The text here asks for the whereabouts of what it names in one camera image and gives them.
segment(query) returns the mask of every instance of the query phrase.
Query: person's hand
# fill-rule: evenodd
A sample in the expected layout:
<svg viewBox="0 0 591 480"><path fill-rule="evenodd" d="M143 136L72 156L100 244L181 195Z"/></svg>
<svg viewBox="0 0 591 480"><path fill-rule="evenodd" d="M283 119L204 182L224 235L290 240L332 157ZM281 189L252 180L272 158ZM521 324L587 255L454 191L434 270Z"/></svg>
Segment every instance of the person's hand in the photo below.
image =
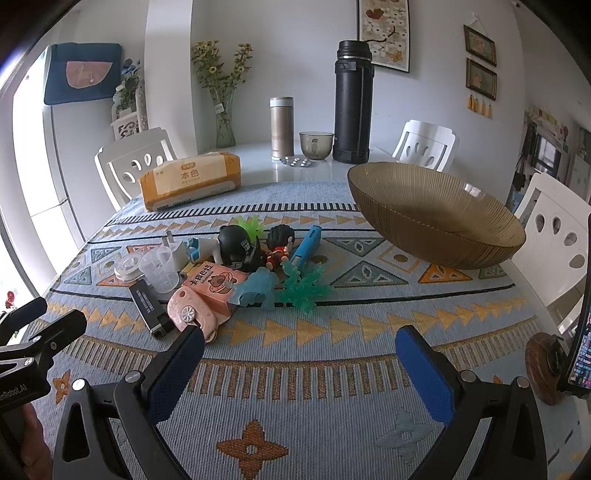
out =
<svg viewBox="0 0 591 480"><path fill-rule="evenodd" d="M24 471L30 480L51 480L53 463L49 447L43 439L43 425L37 418L32 404L22 407L25 417L25 430L22 436L21 459L25 463Z"/></svg>

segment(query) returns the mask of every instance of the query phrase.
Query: orange box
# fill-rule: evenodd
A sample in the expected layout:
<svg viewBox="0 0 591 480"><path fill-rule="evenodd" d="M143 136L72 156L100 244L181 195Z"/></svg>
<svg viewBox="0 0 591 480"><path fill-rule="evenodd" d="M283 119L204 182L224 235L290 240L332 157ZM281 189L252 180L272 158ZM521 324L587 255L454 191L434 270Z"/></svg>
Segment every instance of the orange box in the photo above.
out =
<svg viewBox="0 0 591 480"><path fill-rule="evenodd" d="M238 305L228 303L233 290L227 287L226 283L236 284L247 278L248 275L239 270L203 262L189 271L183 285L197 292L209 308L226 317L227 320Z"/></svg>

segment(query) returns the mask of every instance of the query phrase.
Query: stainless steel tumbler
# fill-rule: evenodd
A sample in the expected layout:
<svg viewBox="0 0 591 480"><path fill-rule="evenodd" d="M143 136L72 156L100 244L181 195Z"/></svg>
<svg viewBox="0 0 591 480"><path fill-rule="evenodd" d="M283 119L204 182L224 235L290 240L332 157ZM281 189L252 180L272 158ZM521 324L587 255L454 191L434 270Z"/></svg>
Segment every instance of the stainless steel tumbler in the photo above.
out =
<svg viewBox="0 0 591 480"><path fill-rule="evenodd" d="M294 155L294 99L273 97L271 99L271 158Z"/></svg>

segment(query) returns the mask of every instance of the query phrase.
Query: picture frame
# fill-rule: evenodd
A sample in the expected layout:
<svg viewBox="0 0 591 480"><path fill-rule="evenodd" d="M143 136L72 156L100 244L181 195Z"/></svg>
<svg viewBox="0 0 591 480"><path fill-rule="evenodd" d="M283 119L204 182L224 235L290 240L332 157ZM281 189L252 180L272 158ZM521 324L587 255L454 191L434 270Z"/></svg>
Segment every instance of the picture frame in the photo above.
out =
<svg viewBox="0 0 591 480"><path fill-rule="evenodd" d="M464 25L466 51L496 67L496 44L473 28Z"/></svg>
<svg viewBox="0 0 591 480"><path fill-rule="evenodd" d="M497 75L472 59L466 59L466 87L496 100Z"/></svg>
<svg viewBox="0 0 591 480"><path fill-rule="evenodd" d="M369 44L372 64L408 73L408 0L357 0L357 39Z"/></svg>

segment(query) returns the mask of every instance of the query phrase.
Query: glass vase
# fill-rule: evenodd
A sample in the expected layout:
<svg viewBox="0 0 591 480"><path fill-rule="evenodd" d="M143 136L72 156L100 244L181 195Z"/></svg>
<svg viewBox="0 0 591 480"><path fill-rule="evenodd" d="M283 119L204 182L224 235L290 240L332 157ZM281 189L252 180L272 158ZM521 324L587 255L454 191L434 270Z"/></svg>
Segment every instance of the glass vase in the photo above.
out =
<svg viewBox="0 0 591 480"><path fill-rule="evenodd" d="M216 113L216 147L229 148L236 145L232 131L232 99L234 89L212 90L213 109Z"/></svg>

